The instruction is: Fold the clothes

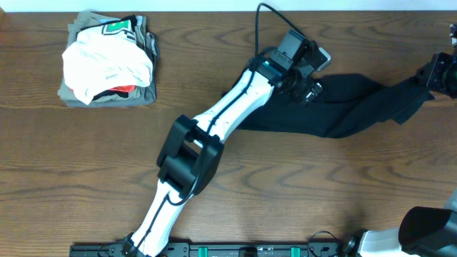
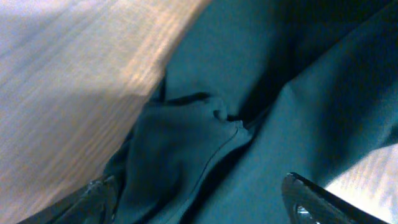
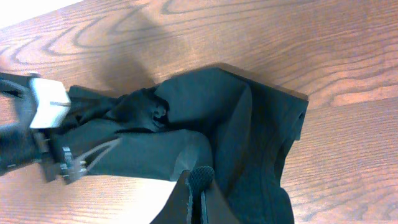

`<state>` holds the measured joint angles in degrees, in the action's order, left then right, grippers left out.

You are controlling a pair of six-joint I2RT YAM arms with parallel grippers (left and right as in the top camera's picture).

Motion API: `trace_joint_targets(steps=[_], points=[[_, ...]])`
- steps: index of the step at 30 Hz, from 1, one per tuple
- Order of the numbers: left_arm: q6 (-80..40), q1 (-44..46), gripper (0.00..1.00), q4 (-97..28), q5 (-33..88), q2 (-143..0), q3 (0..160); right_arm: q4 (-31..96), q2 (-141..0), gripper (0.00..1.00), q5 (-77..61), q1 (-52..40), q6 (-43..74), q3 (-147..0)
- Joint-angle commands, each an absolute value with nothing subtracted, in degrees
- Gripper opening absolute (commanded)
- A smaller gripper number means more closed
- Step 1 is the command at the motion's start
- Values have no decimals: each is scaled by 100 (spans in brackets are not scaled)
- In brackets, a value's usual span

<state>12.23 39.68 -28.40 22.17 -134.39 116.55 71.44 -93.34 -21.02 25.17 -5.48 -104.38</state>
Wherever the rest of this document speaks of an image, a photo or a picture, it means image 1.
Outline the black t-shirt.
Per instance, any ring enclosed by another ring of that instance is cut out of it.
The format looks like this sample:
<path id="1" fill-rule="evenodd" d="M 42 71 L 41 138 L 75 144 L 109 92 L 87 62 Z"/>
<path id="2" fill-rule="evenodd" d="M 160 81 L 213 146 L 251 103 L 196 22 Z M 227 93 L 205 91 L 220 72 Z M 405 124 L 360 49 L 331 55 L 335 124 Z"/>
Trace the black t-shirt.
<path id="1" fill-rule="evenodd" d="M 238 128 L 345 138 L 388 120 L 404 124 L 424 102 L 434 99 L 415 77 L 394 86 L 361 74 L 323 76 L 318 82 L 323 91 L 312 102 L 300 104 L 285 94 L 273 94 Z"/>

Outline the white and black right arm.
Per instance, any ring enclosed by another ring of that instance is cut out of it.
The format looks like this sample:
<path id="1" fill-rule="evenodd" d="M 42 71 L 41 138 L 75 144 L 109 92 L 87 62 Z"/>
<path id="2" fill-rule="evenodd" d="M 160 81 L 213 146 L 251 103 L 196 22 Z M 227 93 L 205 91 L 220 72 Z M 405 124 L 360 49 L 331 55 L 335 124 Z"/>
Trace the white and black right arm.
<path id="1" fill-rule="evenodd" d="M 431 62 L 417 71 L 427 89 L 456 97 L 456 52 L 434 54 Z M 456 193 L 443 208 L 417 206 L 401 225 L 382 231 L 352 235 L 339 256 L 456 257 Z"/>

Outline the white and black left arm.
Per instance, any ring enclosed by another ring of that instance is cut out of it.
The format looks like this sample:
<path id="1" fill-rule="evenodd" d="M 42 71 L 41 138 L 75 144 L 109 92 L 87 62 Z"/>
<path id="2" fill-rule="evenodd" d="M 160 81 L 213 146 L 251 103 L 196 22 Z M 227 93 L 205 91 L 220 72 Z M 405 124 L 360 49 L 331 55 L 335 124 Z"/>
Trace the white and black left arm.
<path id="1" fill-rule="evenodd" d="M 274 93 L 306 105 L 322 91 L 311 75 L 331 56 L 315 41 L 290 30 L 280 46 L 257 53 L 233 88 L 209 110 L 172 124 L 157 158 L 156 195 L 139 229 L 124 239 L 122 256 L 158 256 L 187 201 L 214 177 L 230 134 Z"/>

